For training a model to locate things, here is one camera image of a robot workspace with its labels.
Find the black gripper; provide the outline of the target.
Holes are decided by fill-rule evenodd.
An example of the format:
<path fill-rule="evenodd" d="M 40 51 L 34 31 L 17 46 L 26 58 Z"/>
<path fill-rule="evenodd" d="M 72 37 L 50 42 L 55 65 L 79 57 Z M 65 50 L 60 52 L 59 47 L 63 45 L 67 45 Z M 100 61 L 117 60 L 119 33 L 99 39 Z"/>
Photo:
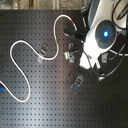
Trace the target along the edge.
<path fill-rule="evenodd" d="M 84 41 L 86 39 L 86 34 L 82 33 L 78 30 L 71 29 L 69 27 L 64 28 L 64 34 L 67 36 L 71 36 L 73 38 L 79 39 L 81 41 Z"/>

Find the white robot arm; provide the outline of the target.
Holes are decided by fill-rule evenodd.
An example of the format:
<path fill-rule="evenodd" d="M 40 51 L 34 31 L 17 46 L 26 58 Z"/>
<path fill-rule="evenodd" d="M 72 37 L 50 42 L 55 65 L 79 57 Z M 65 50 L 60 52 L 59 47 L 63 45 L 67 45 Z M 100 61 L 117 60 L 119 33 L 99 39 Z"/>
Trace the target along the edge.
<path fill-rule="evenodd" d="M 126 28 L 126 9 L 128 0 L 93 0 L 87 11 L 87 32 L 64 29 L 64 34 L 79 39 L 83 52 L 79 65 L 84 69 L 94 67 L 98 57 L 107 52 L 115 43 L 117 33 Z"/>

